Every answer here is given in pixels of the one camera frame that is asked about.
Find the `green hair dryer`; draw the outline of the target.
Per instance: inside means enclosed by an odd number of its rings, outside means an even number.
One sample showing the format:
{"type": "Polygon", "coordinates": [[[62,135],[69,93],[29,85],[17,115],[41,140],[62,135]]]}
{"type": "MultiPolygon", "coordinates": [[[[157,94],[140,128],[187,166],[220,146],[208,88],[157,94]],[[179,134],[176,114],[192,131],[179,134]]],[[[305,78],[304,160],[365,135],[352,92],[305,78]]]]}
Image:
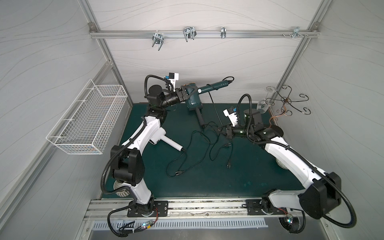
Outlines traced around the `green hair dryer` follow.
{"type": "Polygon", "coordinates": [[[187,100],[186,100],[187,108],[190,111],[193,111],[195,109],[201,109],[203,107],[203,104],[201,102],[200,95],[227,87],[232,82],[233,80],[222,80],[220,82],[217,82],[214,84],[207,84],[206,86],[199,87],[199,88],[195,83],[190,83],[182,86],[182,89],[187,94],[187,100]]]}

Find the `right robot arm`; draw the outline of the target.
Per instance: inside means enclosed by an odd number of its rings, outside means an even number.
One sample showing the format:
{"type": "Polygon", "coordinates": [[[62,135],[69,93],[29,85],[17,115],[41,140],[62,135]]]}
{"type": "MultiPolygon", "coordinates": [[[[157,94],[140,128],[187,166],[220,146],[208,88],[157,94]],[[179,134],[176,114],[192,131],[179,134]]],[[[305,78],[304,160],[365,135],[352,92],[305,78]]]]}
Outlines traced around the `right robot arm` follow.
{"type": "Polygon", "coordinates": [[[228,139],[241,137],[256,144],[274,156],[281,168],[289,170],[302,184],[303,190],[283,191],[272,189],[262,195],[258,207],[266,215],[278,209],[300,211],[313,219],[324,218],[332,224],[350,229],[357,224],[357,214],[347,196],[342,192],[342,180],[334,172],[327,173],[318,168],[294,150],[283,138],[283,130],[276,125],[263,124],[261,113],[252,106],[241,112],[240,107],[223,111],[230,124],[224,126],[228,139]],[[327,214],[345,203],[351,219],[348,223],[338,222],[327,214]]]}

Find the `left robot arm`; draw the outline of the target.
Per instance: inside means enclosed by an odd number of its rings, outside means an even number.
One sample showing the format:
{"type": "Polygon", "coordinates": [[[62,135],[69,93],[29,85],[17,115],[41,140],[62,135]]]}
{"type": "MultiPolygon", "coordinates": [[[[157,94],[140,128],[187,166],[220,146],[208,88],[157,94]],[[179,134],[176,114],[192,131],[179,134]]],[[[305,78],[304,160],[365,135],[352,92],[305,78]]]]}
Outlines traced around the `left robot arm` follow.
{"type": "Polygon", "coordinates": [[[159,141],[164,141],[180,152],[185,150],[166,137],[166,131],[162,128],[167,116],[166,108],[186,100],[184,92],[176,88],[178,79],[177,73],[169,73],[162,78],[166,83],[166,89],[159,85],[150,88],[144,85],[145,97],[149,101],[147,113],[134,134],[121,146],[112,148],[111,158],[101,177],[100,186],[103,194],[128,192],[135,204],[153,209],[154,197],[144,180],[145,165],[142,154],[148,143],[155,145],[159,141]]]}

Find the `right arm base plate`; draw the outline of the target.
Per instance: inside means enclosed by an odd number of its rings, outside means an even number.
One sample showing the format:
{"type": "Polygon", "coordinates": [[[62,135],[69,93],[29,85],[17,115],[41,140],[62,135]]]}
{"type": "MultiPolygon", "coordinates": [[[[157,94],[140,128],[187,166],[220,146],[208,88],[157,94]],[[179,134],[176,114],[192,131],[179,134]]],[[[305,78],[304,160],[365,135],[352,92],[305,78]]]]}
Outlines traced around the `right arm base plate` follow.
{"type": "Polygon", "coordinates": [[[286,209],[274,207],[272,203],[265,198],[246,200],[245,204],[242,204],[242,208],[246,209],[247,215],[250,216],[288,214],[286,209]]]}

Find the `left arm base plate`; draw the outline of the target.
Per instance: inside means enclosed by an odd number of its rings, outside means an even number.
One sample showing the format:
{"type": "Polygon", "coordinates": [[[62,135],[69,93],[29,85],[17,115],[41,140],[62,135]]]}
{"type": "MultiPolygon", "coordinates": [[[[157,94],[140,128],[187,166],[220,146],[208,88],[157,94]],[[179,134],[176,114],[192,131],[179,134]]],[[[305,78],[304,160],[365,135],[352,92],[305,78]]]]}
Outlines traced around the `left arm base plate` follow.
{"type": "Polygon", "coordinates": [[[139,217],[166,217],[168,215],[168,201],[149,201],[146,205],[134,204],[129,208],[128,218],[139,217]]]}

